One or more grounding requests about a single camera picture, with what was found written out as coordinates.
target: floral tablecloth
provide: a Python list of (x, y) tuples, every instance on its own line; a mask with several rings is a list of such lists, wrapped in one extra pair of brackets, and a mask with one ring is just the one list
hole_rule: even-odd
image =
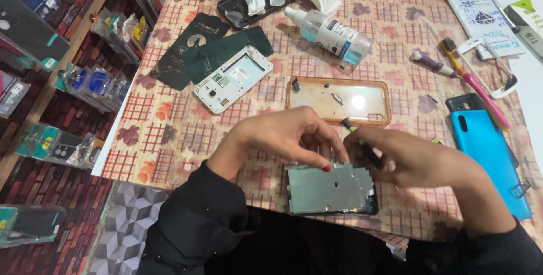
[[(345, 70), (339, 68), (337, 57), (304, 39), (282, 10), (269, 15), (255, 25), (262, 26), (275, 50), (269, 57), (273, 71), (226, 112), (214, 116), (193, 95), (193, 84), (177, 91), (147, 74), (197, 13), (218, 15), (218, 1), (166, 1), (119, 127), (114, 130), (116, 137), (102, 170), (103, 177), (158, 188), (178, 187), (238, 121), (284, 109), (288, 81), (294, 75), (384, 81), (389, 87), (393, 115), (388, 128), (409, 131), (428, 140), (438, 137), (443, 144), (454, 146), (444, 102), (470, 92), (470, 88), (459, 79), (432, 73), (408, 59), (417, 49), (449, 64), (439, 52), (438, 42), (445, 36), (457, 43), (467, 39), (445, 0), (342, 0), (336, 19), (374, 39), (372, 52), (360, 66)], [(298, 0), (290, 6), (314, 8), (309, 0)], [(492, 61), (480, 62), (473, 56), (472, 63), (487, 83), (499, 83)], [(542, 246), (543, 179), (517, 94), (497, 100), (496, 104), (512, 126), (506, 138), (520, 161), (519, 176), (521, 180), (528, 178), (534, 186), (526, 195), (533, 217), (522, 224)], [(337, 131), (346, 135), (341, 127)], [(287, 204), (285, 166), (288, 162), (254, 151), (232, 182), (244, 190), (248, 204), (283, 211)], [(393, 185), (378, 183), (377, 194), (377, 216), (321, 220), (363, 229), (401, 249), (405, 249), (406, 237), (445, 240), (461, 224), (451, 188), (398, 191)]]

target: blue phone back cover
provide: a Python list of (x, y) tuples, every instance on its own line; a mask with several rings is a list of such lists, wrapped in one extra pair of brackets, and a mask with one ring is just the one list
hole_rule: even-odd
[[(462, 131), (458, 117), (464, 116), (467, 132)], [(451, 113), (451, 123), (458, 149), (481, 165), (509, 211), (518, 219), (532, 217), (526, 197), (517, 198), (512, 190), (519, 185), (511, 156), (502, 131), (494, 125), (485, 110), (456, 111)]]

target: screwdriver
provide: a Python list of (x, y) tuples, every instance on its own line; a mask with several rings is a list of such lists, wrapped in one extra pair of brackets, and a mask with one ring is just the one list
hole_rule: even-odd
[[(349, 122), (349, 118), (345, 118), (341, 121), (341, 124), (347, 128), (351, 133), (354, 133), (356, 131), (356, 128), (352, 126), (352, 124)], [(362, 151), (364, 152), (364, 155), (368, 158), (368, 160), (372, 163), (373, 166), (375, 166), (377, 169), (383, 169), (383, 162), (381, 159), (375, 154), (373, 151), (373, 148), (368, 145), (367, 142), (364, 142), (362, 139), (358, 140), (358, 144), (362, 148)]]

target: hand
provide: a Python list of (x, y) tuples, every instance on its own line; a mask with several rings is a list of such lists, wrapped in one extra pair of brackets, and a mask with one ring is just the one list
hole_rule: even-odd
[(466, 154), (409, 133), (362, 126), (344, 140), (354, 161), (362, 156), (359, 139), (383, 152), (384, 168), (370, 169), (376, 180), (397, 187), (451, 186), (469, 237), (515, 228), (515, 220), (486, 171)]
[(383, 152), (384, 168), (370, 169), (372, 176), (397, 187), (465, 186), (480, 179), (490, 182), (477, 162), (454, 148), (371, 126), (359, 127), (344, 140), (351, 160), (356, 162), (363, 156), (359, 139)]
[(324, 171), (332, 170), (332, 149), (340, 163), (349, 161), (337, 132), (310, 107), (242, 120), (228, 133), (207, 165), (226, 179), (234, 178), (249, 148)]

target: bottle label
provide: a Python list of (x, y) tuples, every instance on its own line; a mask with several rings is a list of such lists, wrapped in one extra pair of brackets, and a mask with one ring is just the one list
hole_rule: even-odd
[(327, 18), (316, 34), (315, 43), (343, 58), (357, 35), (358, 31), (333, 18)]

